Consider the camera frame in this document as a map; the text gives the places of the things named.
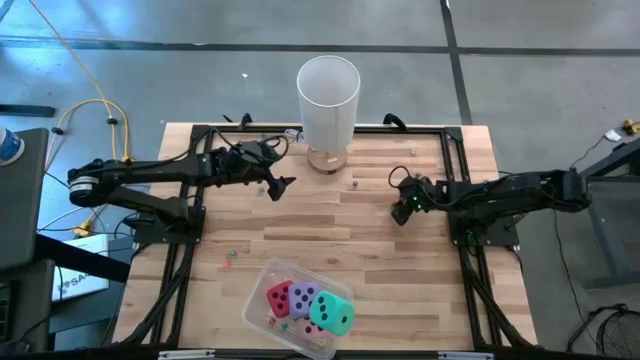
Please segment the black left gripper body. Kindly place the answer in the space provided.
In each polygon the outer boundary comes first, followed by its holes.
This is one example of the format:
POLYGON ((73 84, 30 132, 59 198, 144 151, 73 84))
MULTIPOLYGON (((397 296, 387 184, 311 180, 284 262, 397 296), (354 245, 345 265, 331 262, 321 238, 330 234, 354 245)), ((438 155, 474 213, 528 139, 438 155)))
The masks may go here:
POLYGON ((281 156, 266 142, 248 141, 220 154, 216 165, 219 183, 271 182, 270 167, 281 156))

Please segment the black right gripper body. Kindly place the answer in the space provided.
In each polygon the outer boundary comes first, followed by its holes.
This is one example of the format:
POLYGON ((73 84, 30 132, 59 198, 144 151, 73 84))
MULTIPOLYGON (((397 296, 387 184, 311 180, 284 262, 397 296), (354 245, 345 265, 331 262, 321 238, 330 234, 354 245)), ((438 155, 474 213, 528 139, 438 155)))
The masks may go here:
POLYGON ((406 177, 397 186, 399 199, 410 203, 413 212, 440 210, 442 205, 436 199, 437 188, 426 178, 406 177))

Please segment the large red foam die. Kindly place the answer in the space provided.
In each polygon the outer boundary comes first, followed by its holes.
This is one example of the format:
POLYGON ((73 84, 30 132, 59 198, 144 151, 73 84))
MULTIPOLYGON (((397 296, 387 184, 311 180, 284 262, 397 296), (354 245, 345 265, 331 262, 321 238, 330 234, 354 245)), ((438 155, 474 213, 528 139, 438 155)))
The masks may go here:
POLYGON ((269 306, 276 318, 284 318, 290 314, 288 294, 292 285, 292 280, 286 280, 271 287, 266 293, 269 306))

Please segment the large purple foam die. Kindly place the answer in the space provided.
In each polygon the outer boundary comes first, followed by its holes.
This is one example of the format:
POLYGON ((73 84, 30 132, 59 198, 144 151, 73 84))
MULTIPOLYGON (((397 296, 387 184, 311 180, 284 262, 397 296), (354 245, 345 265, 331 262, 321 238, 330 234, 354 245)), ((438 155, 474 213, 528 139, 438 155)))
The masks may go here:
POLYGON ((316 282, 294 282, 288 289, 289 315, 293 319, 307 317, 318 292, 316 282))

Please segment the large teal foam die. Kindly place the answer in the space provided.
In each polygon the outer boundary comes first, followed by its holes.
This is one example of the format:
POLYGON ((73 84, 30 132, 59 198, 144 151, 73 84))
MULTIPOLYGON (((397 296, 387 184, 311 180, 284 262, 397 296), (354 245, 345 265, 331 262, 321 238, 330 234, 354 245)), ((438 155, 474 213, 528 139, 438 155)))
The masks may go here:
POLYGON ((328 291, 319 292, 309 310, 311 321, 336 336, 349 332, 355 320, 354 305, 328 291))

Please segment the clear plastic bin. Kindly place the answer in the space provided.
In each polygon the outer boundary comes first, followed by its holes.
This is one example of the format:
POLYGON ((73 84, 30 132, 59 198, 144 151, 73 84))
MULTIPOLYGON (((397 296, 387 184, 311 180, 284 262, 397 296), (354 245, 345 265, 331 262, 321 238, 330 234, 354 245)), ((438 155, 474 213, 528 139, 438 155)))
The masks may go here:
POLYGON ((297 265, 294 262, 281 258, 271 258, 262 267, 255 286, 243 309, 243 321, 254 331, 272 338, 276 342, 289 347, 297 353, 313 360, 330 360, 337 351, 337 339, 343 336, 332 334, 331 338, 305 340, 297 333, 296 320, 290 315, 284 318, 276 318, 273 314, 266 293, 276 284, 292 280, 294 282, 316 282, 319 292, 331 292, 354 305, 354 294, 347 286, 330 279, 317 272, 313 272, 297 265), (274 318, 275 324, 269 324, 274 318), (288 324, 286 331, 281 329, 282 324, 288 324))

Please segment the large pink foam die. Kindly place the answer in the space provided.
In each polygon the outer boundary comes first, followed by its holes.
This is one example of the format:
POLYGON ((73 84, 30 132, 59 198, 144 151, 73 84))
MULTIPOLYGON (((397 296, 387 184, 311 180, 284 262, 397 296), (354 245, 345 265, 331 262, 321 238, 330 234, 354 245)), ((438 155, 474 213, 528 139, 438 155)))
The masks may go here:
POLYGON ((305 340, 326 339, 332 337, 330 332, 316 325, 309 317, 297 319, 296 324, 298 335, 305 340))

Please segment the white shade wooden base lamp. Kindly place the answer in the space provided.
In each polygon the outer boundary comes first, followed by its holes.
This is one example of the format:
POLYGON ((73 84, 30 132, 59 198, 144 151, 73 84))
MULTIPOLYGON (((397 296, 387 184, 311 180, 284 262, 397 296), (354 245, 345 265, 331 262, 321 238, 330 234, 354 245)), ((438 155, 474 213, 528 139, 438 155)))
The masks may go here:
POLYGON ((307 160, 323 175, 347 163, 357 120, 361 77, 356 66, 336 55, 310 59, 296 77, 307 160))

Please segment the grey metal table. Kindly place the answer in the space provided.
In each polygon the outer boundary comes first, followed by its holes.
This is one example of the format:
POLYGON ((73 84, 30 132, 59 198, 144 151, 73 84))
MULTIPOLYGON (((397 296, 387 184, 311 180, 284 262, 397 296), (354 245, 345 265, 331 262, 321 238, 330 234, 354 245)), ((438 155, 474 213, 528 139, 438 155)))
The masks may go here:
POLYGON ((608 274, 587 290, 640 284, 640 261, 633 263, 627 240, 640 248, 640 138, 622 143, 580 175, 596 188, 587 209, 608 274))

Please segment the black desk beam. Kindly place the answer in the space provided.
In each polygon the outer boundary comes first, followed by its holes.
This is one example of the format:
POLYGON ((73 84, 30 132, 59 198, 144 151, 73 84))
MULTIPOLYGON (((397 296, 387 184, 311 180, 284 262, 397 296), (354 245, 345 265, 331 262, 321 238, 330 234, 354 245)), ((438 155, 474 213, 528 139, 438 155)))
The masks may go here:
POLYGON ((130 265, 119 260, 92 253, 64 242, 37 235, 33 260, 52 260, 58 267, 84 272, 99 278, 125 283, 130 265))

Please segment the black floor foot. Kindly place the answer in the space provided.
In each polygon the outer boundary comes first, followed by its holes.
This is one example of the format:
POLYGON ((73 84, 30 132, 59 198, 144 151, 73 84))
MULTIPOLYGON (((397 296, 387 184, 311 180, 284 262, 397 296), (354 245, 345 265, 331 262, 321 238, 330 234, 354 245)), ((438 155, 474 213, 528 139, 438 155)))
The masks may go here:
POLYGON ((55 113, 56 109, 51 106, 0 104, 0 115, 6 116, 52 118, 55 113))

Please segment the dark grey desk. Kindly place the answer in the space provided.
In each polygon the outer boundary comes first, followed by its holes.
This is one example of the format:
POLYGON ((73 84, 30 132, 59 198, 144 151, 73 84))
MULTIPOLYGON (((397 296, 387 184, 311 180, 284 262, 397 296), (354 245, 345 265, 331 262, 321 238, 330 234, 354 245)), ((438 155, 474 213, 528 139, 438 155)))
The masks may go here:
POLYGON ((49 131, 19 131, 24 141, 17 160, 0 166, 0 270, 32 261, 49 131))

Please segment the blue and white canister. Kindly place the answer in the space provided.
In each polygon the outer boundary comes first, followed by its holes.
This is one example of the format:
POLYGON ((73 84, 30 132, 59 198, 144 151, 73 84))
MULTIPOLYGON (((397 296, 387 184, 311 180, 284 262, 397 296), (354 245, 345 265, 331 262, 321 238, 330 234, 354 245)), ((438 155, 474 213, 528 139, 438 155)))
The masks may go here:
POLYGON ((16 133, 0 126, 0 167, 18 160, 24 150, 24 140, 16 133))

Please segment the black equipment box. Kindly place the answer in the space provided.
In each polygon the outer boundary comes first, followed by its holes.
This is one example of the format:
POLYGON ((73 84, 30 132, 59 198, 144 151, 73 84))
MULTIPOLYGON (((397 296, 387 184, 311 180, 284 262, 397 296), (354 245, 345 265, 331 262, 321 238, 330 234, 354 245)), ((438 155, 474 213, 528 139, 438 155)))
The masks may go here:
POLYGON ((46 351, 54 262, 0 271, 0 357, 46 351))

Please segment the black aluminium frame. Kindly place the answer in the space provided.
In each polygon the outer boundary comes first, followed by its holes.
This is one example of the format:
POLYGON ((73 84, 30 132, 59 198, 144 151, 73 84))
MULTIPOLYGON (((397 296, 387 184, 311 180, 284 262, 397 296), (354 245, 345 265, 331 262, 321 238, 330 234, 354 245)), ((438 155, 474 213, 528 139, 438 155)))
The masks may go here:
POLYGON ((218 355, 230 349, 298 355, 242 319, 262 267, 277 257, 353 292, 356 319, 337 339, 336 353, 472 348, 459 252, 446 214, 418 214, 399 226, 390 208, 397 198, 394 183, 407 173, 494 179, 486 128, 416 126, 400 132, 361 126, 338 173, 314 171, 306 145, 298 142, 287 147, 274 172, 296 177, 278 201, 265 189, 259 193, 256 184, 187 191, 206 208, 204 232, 183 293, 169 301, 148 342, 212 348, 218 355), (230 268, 223 266, 226 260, 230 268))

